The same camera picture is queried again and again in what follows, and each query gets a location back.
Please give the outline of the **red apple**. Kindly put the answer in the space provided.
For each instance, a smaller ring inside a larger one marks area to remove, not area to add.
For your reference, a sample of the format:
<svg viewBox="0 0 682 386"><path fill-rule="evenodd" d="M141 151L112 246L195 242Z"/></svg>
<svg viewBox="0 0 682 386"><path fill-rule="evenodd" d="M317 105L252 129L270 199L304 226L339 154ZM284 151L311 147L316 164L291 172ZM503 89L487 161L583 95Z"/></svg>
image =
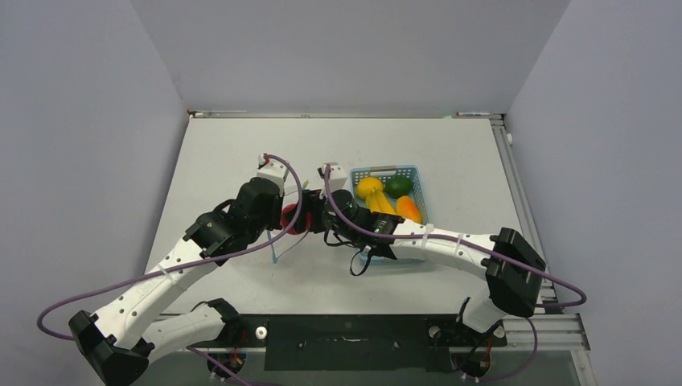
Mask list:
<svg viewBox="0 0 682 386"><path fill-rule="evenodd" d="M290 235L303 234L307 230L307 219L303 211L300 211L298 217L295 219L294 215L298 210L298 205L292 203L282 209L281 225L283 228L290 227L287 231Z"/></svg>

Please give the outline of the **clear zip top bag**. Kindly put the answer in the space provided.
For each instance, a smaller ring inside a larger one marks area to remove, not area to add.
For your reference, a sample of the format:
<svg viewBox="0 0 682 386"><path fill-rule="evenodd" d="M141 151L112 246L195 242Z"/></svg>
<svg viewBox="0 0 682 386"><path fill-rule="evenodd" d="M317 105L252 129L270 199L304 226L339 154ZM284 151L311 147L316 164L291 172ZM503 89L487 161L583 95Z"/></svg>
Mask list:
<svg viewBox="0 0 682 386"><path fill-rule="evenodd" d="M310 180L309 180L309 179L304 180L303 183L302 183L302 187L303 187L303 188L308 188L309 185L310 185ZM288 196L288 195L292 195L293 193L295 193L295 191L294 191L294 189L293 189L293 187L292 187L292 189L286 191L285 197ZM275 243L274 243L274 242L271 243L271 244L269 245L269 247L270 247L270 252L271 252L271 260L272 260L272 263L273 263L273 264L277 264L278 261L280 260L280 258L284 256L284 254L286 254L286 253L289 252L292 248L294 248L295 246L297 246L297 245L298 245L298 244L307 236L308 232L309 232L309 231L304 231L303 236L301 236L297 241L295 241L292 245L290 245L289 247L287 247L286 249L284 249L284 250L283 250L282 252L280 252L280 253L277 252L276 247L275 247ZM265 234L266 234L266 237L267 237L267 241L271 241L275 236L279 236L281 233L273 234L272 231L266 230L266 233L265 233ZM286 233L286 234L287 234L288 236L296 236L296 235L297 235L297 233L295 233L295 232L294 232L294 233Z"/></svg>

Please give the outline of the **blue plastic basket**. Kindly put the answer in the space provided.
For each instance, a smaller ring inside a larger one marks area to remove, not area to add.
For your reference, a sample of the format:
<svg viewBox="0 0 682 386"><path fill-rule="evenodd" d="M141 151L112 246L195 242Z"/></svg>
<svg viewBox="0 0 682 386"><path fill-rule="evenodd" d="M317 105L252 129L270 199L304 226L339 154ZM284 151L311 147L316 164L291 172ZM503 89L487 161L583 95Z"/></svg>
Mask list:
<svg viewBox="0 0 682 386"><path fill-rule="evenodd" d="M421 187L421 177L419 170L414 165L401 166L371 166L352 169L349 172L349 179L351 186L355 189L359 181L366 177L375 177L383 184L394 177L402 177L409 179L412 183L412 188L406 195L416 204L422 219L429 222L429 214L425 204L425 196Z"/></svg>

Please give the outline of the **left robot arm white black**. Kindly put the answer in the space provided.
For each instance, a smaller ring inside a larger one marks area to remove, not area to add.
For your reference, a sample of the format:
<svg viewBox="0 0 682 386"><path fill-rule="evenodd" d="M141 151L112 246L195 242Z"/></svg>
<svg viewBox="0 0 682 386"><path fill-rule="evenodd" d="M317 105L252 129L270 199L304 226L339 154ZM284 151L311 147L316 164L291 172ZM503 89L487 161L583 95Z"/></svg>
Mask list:
<svg viewBox="0 0 682 386"><path fill-rule="evenodd" d="M283 177L258 175L234 199L203 213L174 248L117 299L68 322L81 354L107 385L131 385L155 360L195 343L228 346L245 337L240 315L223 298L158 321L202 277L220 267L213 257L246 250L264 230L279 229Z"/></svg>

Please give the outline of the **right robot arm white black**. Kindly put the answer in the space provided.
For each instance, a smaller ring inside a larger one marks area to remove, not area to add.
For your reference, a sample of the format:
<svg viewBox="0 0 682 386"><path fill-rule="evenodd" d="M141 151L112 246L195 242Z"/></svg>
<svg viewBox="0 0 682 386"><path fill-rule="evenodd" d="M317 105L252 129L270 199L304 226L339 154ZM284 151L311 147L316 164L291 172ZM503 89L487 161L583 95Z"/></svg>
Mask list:
<svg viewBox="0 0 682 386"><path fill-rule="evenodd" d="M332 247L355 248L367 262L418 259L449 266L484 281L486 286L462 303L454 325L456 337L477 343L507 315L534 315L546 264L515 230L492 235L456 233L400 215L371 211L356 203L350 191L335 191L329 202L321 191L306 190L302 204L282 213L283 224L296 233L333 236Z"/></svg>

